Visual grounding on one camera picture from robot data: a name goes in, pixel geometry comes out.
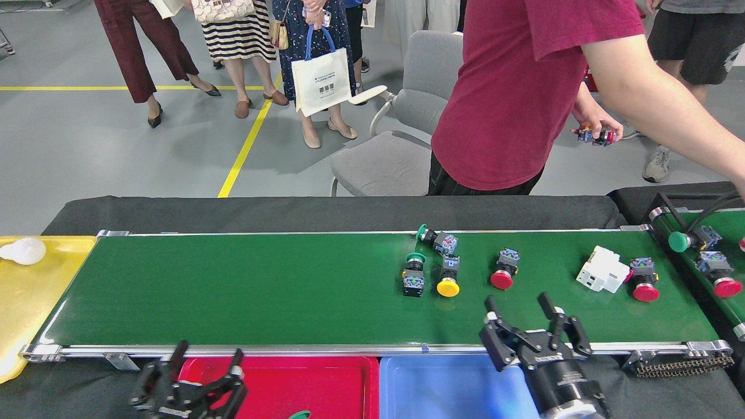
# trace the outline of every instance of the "light bulb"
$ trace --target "light bulb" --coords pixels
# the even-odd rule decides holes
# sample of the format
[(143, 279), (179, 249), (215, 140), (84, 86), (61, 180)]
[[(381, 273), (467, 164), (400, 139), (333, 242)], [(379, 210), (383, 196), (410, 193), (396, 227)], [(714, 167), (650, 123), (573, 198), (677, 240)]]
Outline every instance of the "light bulb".
[(13, 260), (21, 265), (33, 265), (46, 255), (44, 242), (34, 237), (24, 237), (0, 248), (0, 258)]

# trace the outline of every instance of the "red t-shirt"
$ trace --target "red t-shirt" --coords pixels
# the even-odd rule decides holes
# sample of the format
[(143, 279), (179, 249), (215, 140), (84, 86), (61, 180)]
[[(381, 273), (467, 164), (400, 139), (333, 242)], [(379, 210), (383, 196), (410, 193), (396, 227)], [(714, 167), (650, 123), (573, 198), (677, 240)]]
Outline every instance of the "red t-shirt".
[(463, 66), (432, 150), (461, 185), (530, 180), (582, 82), (580, 45), (644, 33), (633, 0), (469, 0)]

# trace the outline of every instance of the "man's hand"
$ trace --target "man's hand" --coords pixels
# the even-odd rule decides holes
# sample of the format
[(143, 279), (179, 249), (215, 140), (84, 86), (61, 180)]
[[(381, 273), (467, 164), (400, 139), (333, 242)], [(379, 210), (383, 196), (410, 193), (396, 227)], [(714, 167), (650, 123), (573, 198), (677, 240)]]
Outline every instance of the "man's hand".
[(597, 139), (603, 127), (613, 129), (618, 138), (624, 136), (624, 126), (597, 104), (584, 83), (580, 85), (580, 90), (577, 92), (577, 100), (574, 102), (571, 114), (580, 123), (580, 127), (589, 125), (592, 138)]
[(646, 0), (647, 3), (647, 11), (649, 11), (650, 14), (654, 14), (655, 9), (662, 4), (664, 0)]
[(302, 3), (305, 5), (305, 9), (309, 13), (314, 13), (323, 9), (323, 6), (326, 4), (326, 0), (302, 0)]

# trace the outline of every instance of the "flat shoe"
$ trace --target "flat shoe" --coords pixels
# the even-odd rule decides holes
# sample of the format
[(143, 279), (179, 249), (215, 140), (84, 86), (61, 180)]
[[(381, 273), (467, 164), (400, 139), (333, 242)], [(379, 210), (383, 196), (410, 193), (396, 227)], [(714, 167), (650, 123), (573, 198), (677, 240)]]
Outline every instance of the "flat shoe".
[(158, 104), (158, 116), (155, 118), (148, 118), (148, 125), (150, 125), (150, 128), (155, 129), (158, 125), (160, 125), (160, 122), (162, 121), (160, 116), (163, 114), (163, 107)]
[(246, 119), (248, 117), (249, 109), (251, 107), (251, 99), (246, 101), (239, 101), (235, 105), (235, 117), (238, 119)]
[(329, 130), (332, 131), (339, 131), (342, 137), (348, 138), (348, 139), (355, 139), (357, 138), (357, 131), (355, 131), (354, 128), (349, 127), (349, 133), (344, 133), (342, 130), (336, 127), (333, 122), (331, 122), (331, 119), (329, 119)]
[(279, 90), (275, 90), (274, 93), (272, 93), (271, 96), (264, 94), (264, 99), (271, 100), (275, 104), (278, 104), (279, 106), (287, 106), (290, 104), (290, 101), (287, 100), (287, 96), (282, 94)]
[(321, 139), (318, 138), (318, 135), (316, 136), (306, 135), (305, 128), (302, 129), (302, 139), (305, 140), (305, 145), (307, 145), (310, 148), (320, 148), (321, 146)]
[[(196, 84), (193, 84), (193, 83), (191, 83), (191, 86), (192, 86), (192, 87), (194, 87), (195, 89), (199, 89), (199, 87), (197, 87), (197, 85), (196, 85)], [(203, 92), (205, 92), (205, 93), (206, 93), (206, 94), (207, 94), (208, 96), (212, 96), (212, 97), (215, 97), (215, 98), (217, 98), (218, 96), (222, 96), (222, 95), (223, 95), (222, 93), (220, 93), (220, 90), (218, 90), (218, 88), (217, 88), (217, 87), (215, 87), (215, 86), (214, 86), (214, 85), (212, 85), (212, 84), (210, 84), (210, 86), (212, 86), (212, 88), (211, 88), (210, 90), (208, 90), (208, 91), (204, 91), (204, 90), (202, 90), (202, 89), (199, 89), (199, 90), (202, 90), (202, 91), (203, 91)]]

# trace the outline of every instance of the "chain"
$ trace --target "chain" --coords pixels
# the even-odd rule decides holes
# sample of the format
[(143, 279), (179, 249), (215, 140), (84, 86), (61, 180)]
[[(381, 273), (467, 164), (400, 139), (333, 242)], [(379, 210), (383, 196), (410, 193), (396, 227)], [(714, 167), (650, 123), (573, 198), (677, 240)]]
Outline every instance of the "chain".
[(731, 356), (691, 359), (688, 361), (669, 362), (667, 364), (641, 365), (636, 368), (636, 376), (641, 378), (686, 377), (724, 369), (734, 365)]

